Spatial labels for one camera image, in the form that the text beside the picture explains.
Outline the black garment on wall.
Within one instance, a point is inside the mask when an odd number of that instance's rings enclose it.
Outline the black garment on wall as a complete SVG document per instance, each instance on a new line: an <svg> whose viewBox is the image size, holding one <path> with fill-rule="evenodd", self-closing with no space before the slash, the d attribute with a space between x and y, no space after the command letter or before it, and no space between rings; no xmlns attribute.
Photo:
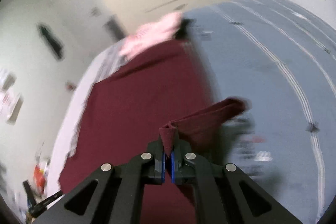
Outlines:
<svg viewBox="0 0 336 224"><path fill-rule="evenodd" d="M64 57L63 44L53 34L52 30L45 24L39 23L37 25L40 36L43 41L50 48L56 60L62 60Z"/></svg>

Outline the grey suitcase by wardrobe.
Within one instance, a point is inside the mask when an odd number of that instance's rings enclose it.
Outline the grey suitcase by wardrobe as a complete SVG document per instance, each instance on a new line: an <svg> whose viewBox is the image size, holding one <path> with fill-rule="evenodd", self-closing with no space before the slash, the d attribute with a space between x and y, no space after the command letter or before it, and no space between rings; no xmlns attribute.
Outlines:
<svg viewBox="0 0 336 224"><path fill-rule="evenodd" d="M110 35L117 41L126 38L126 33L123 27L120 25L116 15L112 15L106 24L104 24L105 29Z"/></svg>

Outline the white tote bag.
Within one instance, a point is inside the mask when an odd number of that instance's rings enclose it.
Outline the white tote bag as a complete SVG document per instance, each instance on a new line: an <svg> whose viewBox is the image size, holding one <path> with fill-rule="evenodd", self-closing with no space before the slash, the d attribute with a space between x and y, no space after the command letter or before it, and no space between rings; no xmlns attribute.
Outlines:
<svg viewBox="0 0 336 224"><path fill-rule="evenodd" d="M1 91L1 121L15 124L22 108L23 98L19 93L8 89Z"/></svg>

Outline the dark red garment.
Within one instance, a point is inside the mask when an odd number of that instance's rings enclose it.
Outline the dark red garment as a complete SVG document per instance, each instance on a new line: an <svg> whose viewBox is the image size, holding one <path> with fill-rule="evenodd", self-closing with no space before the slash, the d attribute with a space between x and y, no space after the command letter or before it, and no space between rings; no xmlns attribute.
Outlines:
<svg viewBox="0 0 336 224"><path fill-rule="evenodd" d="M125 164L158 138L166 152L175 134L193 151L208 151L220 126L247 107L238 98L213 102L190 42L153 46L93 86L60 188L69 193L102 164Z"/></svg>

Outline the pink hoodie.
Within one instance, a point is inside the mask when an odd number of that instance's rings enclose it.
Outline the pink hoodie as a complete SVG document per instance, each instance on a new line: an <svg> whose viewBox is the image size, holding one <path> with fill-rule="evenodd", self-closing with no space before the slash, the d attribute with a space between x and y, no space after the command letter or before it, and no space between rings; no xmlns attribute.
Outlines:
<svg viewBox="0 0 336 224"><path fill-rule="evenodd" d="M183 13L171 12L156 22L139 26L135 33L126 37L119 55L131 60L157 44L172 40L181 28Z"/></svg>

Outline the striped star bed sheet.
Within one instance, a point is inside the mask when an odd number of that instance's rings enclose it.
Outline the striped star bed sheet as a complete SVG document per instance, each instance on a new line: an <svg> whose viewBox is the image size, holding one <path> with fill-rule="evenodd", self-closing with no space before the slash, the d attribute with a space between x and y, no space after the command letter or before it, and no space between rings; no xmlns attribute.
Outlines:
<svg viewBox="0 0 336 224"><path fill-rule="evenodd" d="M186 13L213 102L244 100L204 151L232 162L303 223L316 223L335 195L335 30L287 0L236 0ZM46 193L75 154L96 83L127 64L121 43L102 51L74 93L51 156Z"/></svg>

